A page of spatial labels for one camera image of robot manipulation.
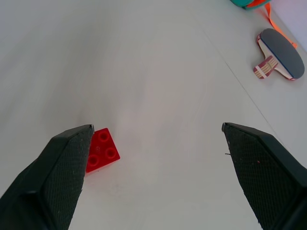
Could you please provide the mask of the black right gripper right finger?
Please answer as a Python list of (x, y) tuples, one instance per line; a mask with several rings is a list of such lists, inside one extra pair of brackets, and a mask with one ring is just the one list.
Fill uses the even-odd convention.
[(271, 134), (223, 123), (239, 184), (264, 230), (307, 228), (307, 170)]

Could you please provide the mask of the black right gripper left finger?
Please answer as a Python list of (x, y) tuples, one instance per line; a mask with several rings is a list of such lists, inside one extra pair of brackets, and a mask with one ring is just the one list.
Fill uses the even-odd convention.
[(82, 192), (93, 125), (54, 136), (0, 198), (2, 230), (67, 230)]

